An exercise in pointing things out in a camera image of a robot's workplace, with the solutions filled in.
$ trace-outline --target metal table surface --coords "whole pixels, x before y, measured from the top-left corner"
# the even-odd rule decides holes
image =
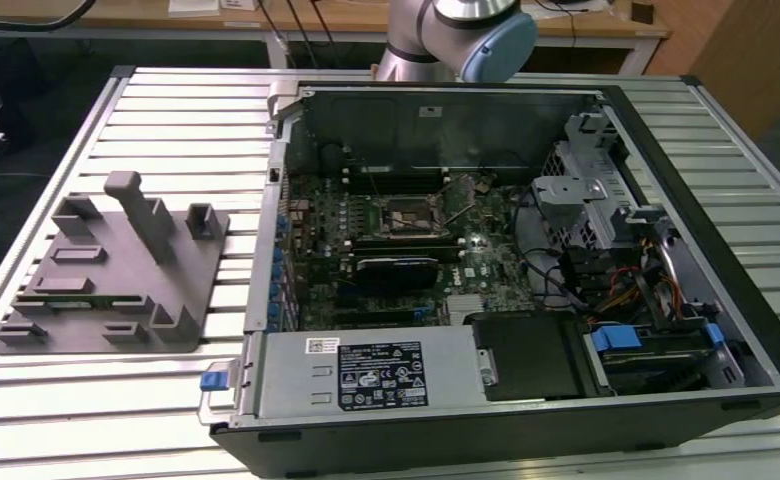
[[[139,68],[108,80],[0,266],[0,321],[56,228],[56,199],[90,193],[111,170],[145,174],[167,208],[211,202],[233,221],[205,341],[189,354],[0,356],[0,479],[254,478],[199,424],[199,373],[237,356],[270,138],[269,85],[366,80],[366,72]],[[515,82],[618,84],[780,315],[780,175],[701,87],[677,78],[521,75]],[[637,176],[653,199],[642,172]],[[213,407],[231,404],[227,392]],[[681,447],[359,478],[780,478],[780,417],[734,424]]]

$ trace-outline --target metal bracket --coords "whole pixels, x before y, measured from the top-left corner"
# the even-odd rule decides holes
[[[266,99],[269,106],[269,117],[277,120],[277,115],[281,110],[289,107],[298,98],[298,82],[285,80],[273,82],[269,85],[269,98]]]
[[[538,177],[533,187],[542,214],[554,228],[570,228],[580,220],[585,204],[606,199],[606,190],[593,178]]]

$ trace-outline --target warning label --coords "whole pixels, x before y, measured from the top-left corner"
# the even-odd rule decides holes
[[[429,405],[419,342],[339,345],[337,358],[345,411]]]

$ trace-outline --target black cable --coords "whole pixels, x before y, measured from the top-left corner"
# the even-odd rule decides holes
[[[269,15],[269,10],[266,10],[266,4],[263,3],[266,0],[259,0],[259,9],[262,10],[262,14],[266,17],[266,22],[269,22],[269,28],[271,28],[271,33],[274,33],[274,38],[278,40],[278,44],[283,49],[283,53],[286,54],[286,58],[289,59],[290,63],[293,64],[293,68],[298,68],[298,64],[295,63],[295,57],[289,51],[289,46],[286,44],[286,40],[283,39],[283,35],[281,35],[281,31],[278,30],[274,21],[271,20],[271,15]]]
[[[298,16],[298,12],[295,11],[295,6],[293,5],[293,0],[286,0],[286,4],[289,5],[289,10],[293,12],[293,18],[295,19],[295,25],[298,25],[298,30],[301,30],[301,35],[305,37],[305,46],[307,47],[307,55],[310,55],[310,61],[313,62],[313,68],[317,70],[319,69],[319,62],[315,59],[315,55],[313,53],[313,46],[310,45],[310,38],[307,37],[307,31],[305,30],[305,26],[301,24],[301,17]]]
[[[565,12],[565,13],[568,13],[568,16],[570,17],[570,21],[572,21],[572,48],[568,51],[568,68],[569,68],[569,70],[572,70],[572,67],[574,65],[574,48],[577,47],[577,27],[574,25],[574,12],[586,13],[589,11],[589,9],[588,8],[568,9],[558,3],[554,3],[554,5],[558,8],[550,8],[543,3],[541,3],[541,0],[535,0],[535,3],[545,10],[548,10],[550,12]]]
[[[84,0],[66,17],[47,23],[20,23],[0,20],[0,30],[8,32],[54,32],[74,23],[94,7],[96,0]]]
[[[518,254],[521,255],[521,259],[523,260],[523,263],[526,264],[526,266],[529,267],[529,269],[535,272],[535,274],[542,277],[545,279],[545,285],[548,282],[550,282],[550,284],[557,288],[557,290],[560,291],[560,293],[565,296],[565,298],[568,299],[568,301],[572,303],[572,305],[574,306],[574,308],[577,309],[577,311],[580,312],[588,312],[589,310],[589,306],[577,298],[577,296],[570,292],[570,290],[568,289],[568,287],[560,283],[558,281],[556,281],[556,279],[548,274],[548,272],[545,272],[541,268],[538,268],[530,261],[529,258],[526,258],[526,255],[523,254],[523,250],[521,250],[521,245],[518,244],[518,213],[521,211],[521,205],[522,202],[521,200],[523,199],[525,195],[530,195],[533,197],[533,203],[535,206],[538,206],[538,202],[535,201],[535,195],[533,193],[533,186],[530,185],[529,188],[526,189],[526,191],[523,192],[523,194],[521,194],[521,198],[518,198],[518,206],[515,208],[514,211],[514,225],[513,225],[513,232],[514,232],[514,248],[518,252]]]
[[[337,68],[342,68],[342,61],[339,59],[339,52],[337,51],[337,43],[334,42],[334,37],[331,36],[331,31],[327,28],[327,24],[325,23],[325,17],[322,16],[322,11],[319,10],[319,6],[317,4],[319,0],[310,0],[310,4],[313,5],[313,10],[315,11],[315,16],[319,17],[319,23],[322,24],[322,29],[325,30],[325,35],[327,35],[327,43],[331,45],[331,50],[334,51],[334,63],[337,63]]]

